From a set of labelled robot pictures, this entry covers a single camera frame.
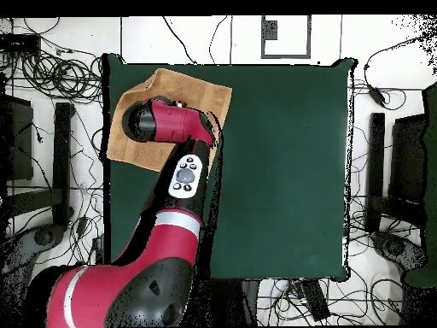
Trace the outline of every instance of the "gray stripe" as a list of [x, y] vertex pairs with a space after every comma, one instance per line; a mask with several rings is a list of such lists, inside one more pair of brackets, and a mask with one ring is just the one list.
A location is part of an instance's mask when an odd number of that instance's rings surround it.
[[70, 281], [68, 285], [67, 291], [65, 293], [64, 298], [64, 318], [70, 328], [76, 328], [73, 322], [73, 313], [72, 313], [72, 299], [73, 292], [76, 283], [78, 282], [80, 276], [89, 268], [89, 266], [83, 266], [82, 269], [79, 269], [76, 274], [74, 274], [73, 279]]
[[192, 216], [182, 214], [174, 211], [165, 211], [156, 215], [156, 226], [169, 225], [169, 226], [181, 226], [195, 234], [195, 237], [199, 239], [199, 231], [201, 225]]

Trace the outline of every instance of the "control button panel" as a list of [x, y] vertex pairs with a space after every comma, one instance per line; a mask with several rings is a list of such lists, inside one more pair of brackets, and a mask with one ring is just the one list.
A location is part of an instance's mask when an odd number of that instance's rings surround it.
[[178, 199], [193, 197], [199, 184], [201, 168], [201, 159], [196, 155], [182, 157], [174, 170], [168, 193]]

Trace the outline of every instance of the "green table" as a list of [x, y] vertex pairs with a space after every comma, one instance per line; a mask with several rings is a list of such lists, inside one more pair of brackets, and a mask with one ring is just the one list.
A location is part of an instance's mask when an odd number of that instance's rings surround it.
[[[109, 55], [108, 63], [111, 119], [121, 95], [158, 67], [232, 88], [212, 278], [344, 278], [347, 77], [354, 60], [333, 67], [217, 67], [126, 65]], [[112, 260], [156, 177], [110, 162]], [[204, 220], [211, 191], [208, 183]]]

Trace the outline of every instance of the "red robot arm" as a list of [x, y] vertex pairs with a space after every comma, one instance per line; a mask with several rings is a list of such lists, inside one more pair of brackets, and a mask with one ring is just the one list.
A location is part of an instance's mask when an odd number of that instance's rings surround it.
[[184, 315], [202, 228], [211, 125], [202, 112], [156, 97], [128, 109], [123, 127], [138, 142], [177, 145], [119, 258], [55, 279], [47, 327], [175, 326]]

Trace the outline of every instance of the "brown towel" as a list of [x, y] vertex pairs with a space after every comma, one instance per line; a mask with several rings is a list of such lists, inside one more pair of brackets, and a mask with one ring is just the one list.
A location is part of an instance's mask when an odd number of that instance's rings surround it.
[[[139, 143], [125, 135], [121, 126], [121, 118], [125, 110], [134, 102], [156, 96], [186, 102], [187, 107], [196, 108], [205, 113], [213, 125], [214, 136], [218, 139], [216, 123], [208, 112], [213, 112], [217, 116], [218, 123], [223, 129], [231, 92], [231, 88], [222, 85], [214, 85], [168, 69], [156, 69], [149, 79], [121, 96], [111, 125], [108, 158], [159, 172], [172, 151], [173, 143]], [[211, 150], [208, 171], [211, 170], [216, 149], [217, 147], [214, 147]]]

